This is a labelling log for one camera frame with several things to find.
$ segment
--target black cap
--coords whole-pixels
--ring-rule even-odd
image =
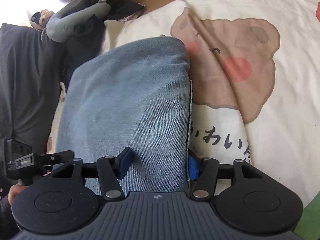
[[[34,22],[34,23],[36,23],[36,24],[39,24],[40,17],[41,17],[41,13],[40,13],[40,12],[36,12],[36,13],[31,17],[31,21]]]

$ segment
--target gray neck pillow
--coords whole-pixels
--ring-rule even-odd
[[[64,17],[64,15],[77,6],[77,4],[77,1],[69,3],[55,13],[50,18],[43,33],[46,33],[47,36],[55,42],[65,42],[74,34],[75,25],[84,24],[92,15],[95,15],[99,20],[104,20],[111,10],[110,5],[99,2]]]

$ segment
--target bed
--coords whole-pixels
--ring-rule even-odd
[[[319,2],[176,0],[106,21],[101,54],[148,37],[181,39],[193,90],[189,148],[221,163],[244,159],[306,205],[320,188]]]

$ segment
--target pink cheek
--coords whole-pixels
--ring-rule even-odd
[[[222,63],[222,68],[230,81],[243,81],[252,74],[250,63],[243,57],[228,57]]]
[[[320,2],[318,3],[318,8],[317,8],[317,11],[316,11],[316,17],[320,22]]]
[[[190,57],[197,55],[199,51],[199,43],[197,41],[188,41],[185,46]]]

